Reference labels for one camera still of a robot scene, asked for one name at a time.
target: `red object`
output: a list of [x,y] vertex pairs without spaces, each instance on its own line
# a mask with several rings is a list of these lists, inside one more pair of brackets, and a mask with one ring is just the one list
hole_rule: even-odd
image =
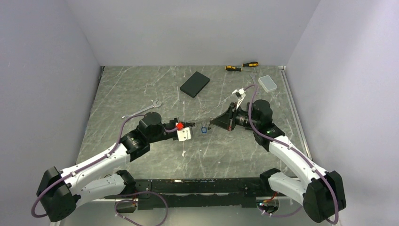
[[181,122],[179,122],[179,123],[176,125],[176,128],[177,128],[177,130],[181,130],[181,129],[184,128],[184,125],[183,125]]

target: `metal edge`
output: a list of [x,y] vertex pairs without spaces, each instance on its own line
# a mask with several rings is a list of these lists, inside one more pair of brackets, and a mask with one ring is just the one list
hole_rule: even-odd
[[297,127],[298,133],[299,133],[299,135],[302,138],[301,139],[301,143],[303,145],[303,148],[306,151],[306,154],[308,155],[308,158],[310,158],[312,160],[311,153],[310,153],[310,150],[309,150],[309,147],[308,147],[308,143],[306,141],[305,134],[304,134],[303,129],[302,129],[302,124],[301,124],[301,121],[299,120],[298,112],[297,112],[296,107],[295,107],[294,99],[292,98],[291,90],[290,90],[289,85],[288,85],[288,81],[287,81],[287,77],[286,77],[285,71],[283,69],[279,69],[279,71],[280,71],[281,77],[283,78],[283,81],[284,81],[284,87],[287,90],[287,97],[289,99],[289,105],[291,107],[292,115],[294,116],[294,121],[298,125],[298,127]]
[[61,222],[62,222],[62,220],[57,221],[57,222],[50,222],[50,226],[60,226]]

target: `white wall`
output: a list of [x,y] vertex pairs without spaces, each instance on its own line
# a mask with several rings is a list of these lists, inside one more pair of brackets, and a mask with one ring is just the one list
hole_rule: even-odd
[[312,156],[343,177],[343,226],[399,225],[398,12],[322,0],[287,64]]
[[101,65],[286,65],[319,0],[67,0]]
[[76,161],[100,65],[64,0],[9,0],[0,72],[0,225],[49,225],[30,208],[44,171]]

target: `black rubber pad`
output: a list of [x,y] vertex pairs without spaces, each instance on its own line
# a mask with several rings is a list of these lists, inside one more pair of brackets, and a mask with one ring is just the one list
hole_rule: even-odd
[[199,73],[195,72],[181,87],[180,90],[185,94],[194,98],[210,81],[210,79]]

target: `gray marble surface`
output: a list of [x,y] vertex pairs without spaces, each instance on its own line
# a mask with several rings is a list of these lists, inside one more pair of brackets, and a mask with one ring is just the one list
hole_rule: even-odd
[[[256,98],[270,102],[274,123],[294,145],[304,150],[278,67],[255,69],[258,71],[256,80],[269,75],[277,84],[277,90],[270,93],[260,87],[261,94]],[[209,77],[210,82],[191,98],[179,87],[196,71]],[[117,139],[121,117],[149,106],[152,100],[162,102],[162,106],[153,111],[161,114],[163,122],[175,117],[192,121],[220,115],[230,102],[237,101],[237,97],[231,95],[235,89],[252,84],[250,74],[228,72],[224,66],[105,67],[77,163],[110,147]],[[243,106],[253,91],[247,91]],[[135,129],[138,121],[131,120],[124,133]],[[151,144],[147,154],[116,170],[127,169],[136,179],[258,177],[271,168],[294,176],[281,160],[261,148],[248,130],[237,126],[228,132],[213,126],[206,134],[201,133],[200,127],[193,132],[193,138],[188,141],[166,140]]]

